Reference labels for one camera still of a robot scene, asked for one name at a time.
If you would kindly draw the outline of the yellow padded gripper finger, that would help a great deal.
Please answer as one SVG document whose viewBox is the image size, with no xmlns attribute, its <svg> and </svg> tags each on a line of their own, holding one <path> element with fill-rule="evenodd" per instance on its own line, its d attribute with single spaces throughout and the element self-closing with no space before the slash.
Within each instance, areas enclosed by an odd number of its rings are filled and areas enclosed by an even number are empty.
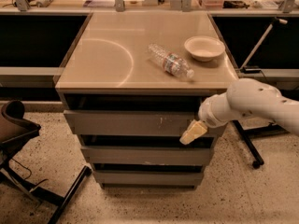
<svg viewBox="0 0 299 224">
<path fill-rule="evenodd" d="M 188 145 L 195 139 L 201 137 L 207 132 L 207 126 L 201 120 L 193 120 L 187 130 L 180 137 L 179 141 L 183 145 Z"/>
</svg>

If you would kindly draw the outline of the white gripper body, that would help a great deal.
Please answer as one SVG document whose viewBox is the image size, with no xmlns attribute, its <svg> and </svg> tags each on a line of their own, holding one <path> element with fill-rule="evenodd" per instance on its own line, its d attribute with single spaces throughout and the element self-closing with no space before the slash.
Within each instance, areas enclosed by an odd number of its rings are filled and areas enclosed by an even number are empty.
<svg viewBox="0 0 299 224">
<path fill-rule="evenodd" d="M 224 122 L 217 119 L 212 111 L 212 105 L 217 103 L 220 98 L 220 95 L 208 97 L 199 107 L 198 117 L 208 128 L 218 128 L 224 125 Z"/>
</svg>

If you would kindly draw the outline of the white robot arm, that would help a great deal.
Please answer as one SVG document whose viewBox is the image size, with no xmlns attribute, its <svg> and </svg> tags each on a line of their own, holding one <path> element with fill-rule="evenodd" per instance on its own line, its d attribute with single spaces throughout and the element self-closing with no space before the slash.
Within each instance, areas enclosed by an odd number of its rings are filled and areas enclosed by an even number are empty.
<svg viewBox="0 0 299 224">
<path fill-rule="evenodd" d="M 198 117 L 199 120 L 194 119 L 180 137 L 183 145 L 201 137 L 208 129 L 250 117 L 272 120 L 288 132 L 299 134 L 299 102 L 251 78 L 240 78 L 225 93 L 206 98 L 199 107 Z"/>
</svg>

